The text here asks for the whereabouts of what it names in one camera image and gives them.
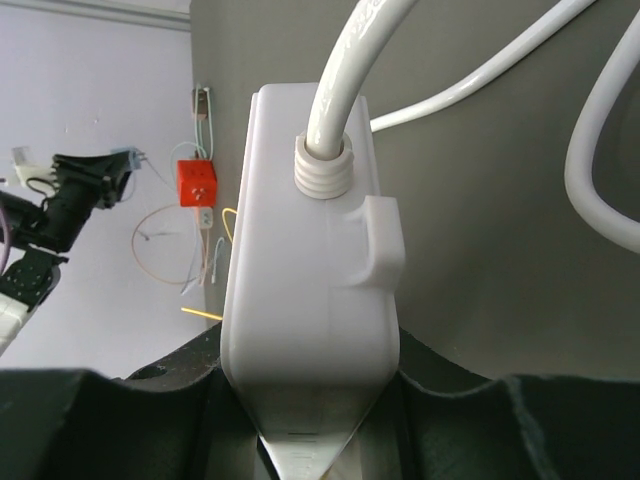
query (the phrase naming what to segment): purple cable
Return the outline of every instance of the purple cable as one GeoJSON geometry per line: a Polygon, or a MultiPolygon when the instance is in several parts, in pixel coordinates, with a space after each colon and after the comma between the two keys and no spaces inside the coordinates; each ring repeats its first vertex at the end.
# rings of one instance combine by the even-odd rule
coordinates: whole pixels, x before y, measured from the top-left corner
{"type": "Polygon", "coordinates": [[[11,252],[11,229],[9,228],[9,218],[7,217],[7,211],[4,209],[4,205],[0,203],[0,226],[2,226],[2,238],[4,239],[4,252],[2,252],[2,259],[0,259],[0,275],[4,273],[4,269],[7,268],[9,262],[9,253],[11,252]]]}

